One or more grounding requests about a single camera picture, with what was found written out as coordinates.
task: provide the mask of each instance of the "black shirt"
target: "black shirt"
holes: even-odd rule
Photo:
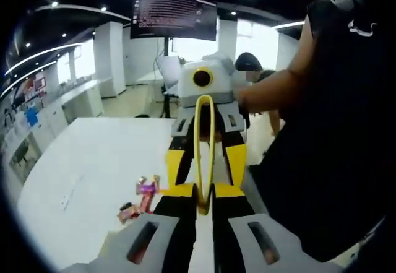
[[[359,242],[390,204],[388,148],[380,137],[390,95],[387,39],[348,27],[375,22],[330,2],[308,8],[316,50],[291,121],[253,178],[272,218],[328,261]]]

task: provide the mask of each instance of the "tabletop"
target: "tabletop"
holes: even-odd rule
[[[55,100],[56,103],[60,103],[61,105],[64,105],[71,101],[73,98],[79,96],[83,92],[86,92],[88,89],[91,89],[92,87],[98,85],[101,81],[100,80],[91,80],[88,81],[84,84],[81,84],[80,86],[66,92],[64,95],[60,96],[58,99]]]
[[[165,154],[172,119],[78,118],[51,143],[30,173],[17,210],[36,249],[55,269],[87,263],[108,232],[123,228],[118,209],[140,202],[139,177],[160,175],[167,188]],[[202,174],[208,145],[201,143]],[[188,181],[195,180],[191,167]],[[159,201],[156,196],[153,208]],[[190,272],[213,272],[211,216],[198,217]]]

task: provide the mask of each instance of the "person's arm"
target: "person's arm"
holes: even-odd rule
[[[280,117],[278,110],[270,110],[268,111],[268,115],[270,116],[270,124],[272,128],[272,134],[276,137],[280,131]]]
[[[277,110],[293,103],[305,82],[313,52],[314,39],[309,18],[306,17],[297,53],[288,68],[240,90],[236,95],[237,100],[251,113]]]

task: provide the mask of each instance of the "computer screen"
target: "computer screen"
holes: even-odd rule
[[[200,0],[135,0],[131,39],[180,37],[216,40],[217,7]]]

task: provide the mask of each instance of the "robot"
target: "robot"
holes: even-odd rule
[[[166,155],[168,190],[152,214],[139,215],[132,225],[106,243],[106,255],[89,264],[74,264],[62,272],[188,272],[197,236],[197,211],[206,215],[210,205],[215,272],[342,271],[336,264],[317,262],[305,254],[297,236],[267,214],[255,214],[248,203],[241,190],[246,162],[241,132],[249,123],[247,113],[239,109],[233,98],[233,72],[232,61],[218,53],[184,66],[179,82],[179,118],[172,127]],[[209,186],[205,192],[199,152],[202,140],[209,141],[210,151]],[[213,183],[215,142],[222,143],[229,183]],[[186,183],[194,157],[196,183]]]
[[[248,113],[239,108],[233,96],[232,60],[220,53],[184,65],[179,81],[179,115],[172,126],[172,141],[166,156],[168,185],[186,181],[191,161],[196,157],[199,212],[207,214],[210,185],[213,178],[215,142],[222,142],[228,178],[231,185],[241,187],[246,164],[246,145],[241,132],[250,125]],[[199,142],[209,140],[209,186],[202,192]]]

